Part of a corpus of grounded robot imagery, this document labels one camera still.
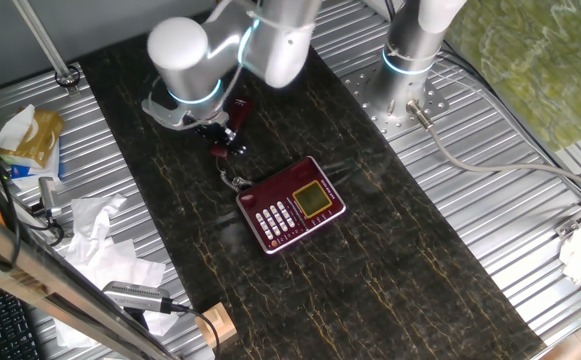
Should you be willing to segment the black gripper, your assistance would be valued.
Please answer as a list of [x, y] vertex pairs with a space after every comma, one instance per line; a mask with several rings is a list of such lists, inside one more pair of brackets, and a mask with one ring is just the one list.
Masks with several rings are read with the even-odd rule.
[[[230, 145], [236, 139], [236, 133], [233, 130], [216, 122], [200, 122], [195, 131], [210, 144]], [[240, 142], [232, 144], [232, 153], [235, 156], [245, 155], [247, 151], [247, 147]]]

